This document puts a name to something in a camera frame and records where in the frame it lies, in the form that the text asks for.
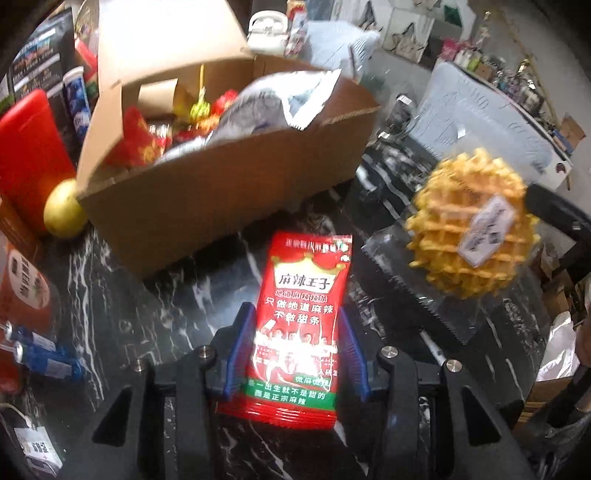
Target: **red snack packet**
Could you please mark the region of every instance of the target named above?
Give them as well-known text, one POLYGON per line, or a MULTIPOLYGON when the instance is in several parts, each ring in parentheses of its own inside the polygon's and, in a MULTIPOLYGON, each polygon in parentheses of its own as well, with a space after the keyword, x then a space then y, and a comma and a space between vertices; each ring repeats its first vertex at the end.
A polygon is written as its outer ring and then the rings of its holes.
POLYGON ((155 135, 139 110, 130 106, 123 114, 123 140, 118 142, 104 162, 115 167, 138 167, 153 163, 161 149, 155 135))
POLYGON ((236 97, 238 96, 238 92, 236 90, 228 90, 224 93, 220 98, 218 98, 212 105, 212 115, 219 115, 221 116, 231 104, 234 103, 236 97))
POLYGON ((295 429, 335 425, 336 315, 351 244, 351 236, 275 234, 247 380, 220 413, 295 429))

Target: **metal screw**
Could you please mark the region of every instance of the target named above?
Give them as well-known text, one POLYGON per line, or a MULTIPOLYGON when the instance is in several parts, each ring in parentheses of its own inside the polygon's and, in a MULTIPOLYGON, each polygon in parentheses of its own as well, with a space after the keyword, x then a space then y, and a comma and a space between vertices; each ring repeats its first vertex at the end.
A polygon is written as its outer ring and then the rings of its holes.
POLYGON ((448 360, 445 366, 450 372, 457 373, 462 369, 462 363, 459 360, 448 360))
POLYGON ((395 346, 386 345, 382 348, 382 355, 386 358, 394 358, 398 355, 398 349, 395 346))
POLYGON ((146 360, 144 358, 137 358, 131 368, 137 373, 144 371, 146 369, 146 360))
POLYGON ((202 345, 197 347, 197 354, 199 355, 199 358, 203 358, 204 360, 211 358, 215 352, 215 349, 211 345, 202 345))

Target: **product box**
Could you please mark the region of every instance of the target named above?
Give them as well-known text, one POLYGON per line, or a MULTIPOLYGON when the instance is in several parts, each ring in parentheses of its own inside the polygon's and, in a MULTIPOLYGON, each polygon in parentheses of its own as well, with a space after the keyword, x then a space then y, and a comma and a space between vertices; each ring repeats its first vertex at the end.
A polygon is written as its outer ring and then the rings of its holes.
POLYGON ((495 73, 495 68, 493 67, 493 65, 487 63, 480 63, 478 64, 478 67, 476 68, 476 71, 474 73, 476 73, 476 75, 478 75, 480 78, 485 79, 487 82, 490 82, 492 76, 495 73))
POLYGON ((570 115, 564 116, 562 124, 560 124, 560 134, 565 137, 573 150, 587 136, 580 125, 570 115))
POLYGON ((137 104, 141 85, 178 79, 196 96, 204 64, 207 98, 215 99, 263 75, 318 69, 253 56, 224 0, 110 2, 101 10, 99 50, 101 97, 80 157, 77 196, 121 263, 139 277, 351 179, 378 110, 367 90, 341 76, 304 131, 255 134, 156 166, 118 170, 102 163, 122 138, 122 113, 137 104), (123 9, 133 10, 133 23, 123 9), (195 28, 196 18, 215 21, 195 28))

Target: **white kettle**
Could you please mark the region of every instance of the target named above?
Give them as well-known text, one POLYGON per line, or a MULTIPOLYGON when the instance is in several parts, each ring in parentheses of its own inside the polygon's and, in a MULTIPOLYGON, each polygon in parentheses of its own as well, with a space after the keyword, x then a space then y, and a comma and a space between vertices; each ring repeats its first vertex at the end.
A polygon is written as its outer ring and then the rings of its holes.
POLYGON ((283 56, 287 45, 287 17, 281 12, 263 10, 251 17, 246 42, 254 53, 283 56))

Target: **green stripe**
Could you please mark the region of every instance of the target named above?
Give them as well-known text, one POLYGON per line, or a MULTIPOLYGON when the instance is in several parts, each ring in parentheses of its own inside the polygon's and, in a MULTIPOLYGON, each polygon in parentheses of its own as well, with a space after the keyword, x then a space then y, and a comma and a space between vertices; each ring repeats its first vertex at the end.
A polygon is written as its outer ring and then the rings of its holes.
POLYGON ((309 388, 288 387, 273 383, 265 383, 250 378, 243 386, 244 393, 249 397, 275 401, 291 407, 335 409, 336 394, 309 388))

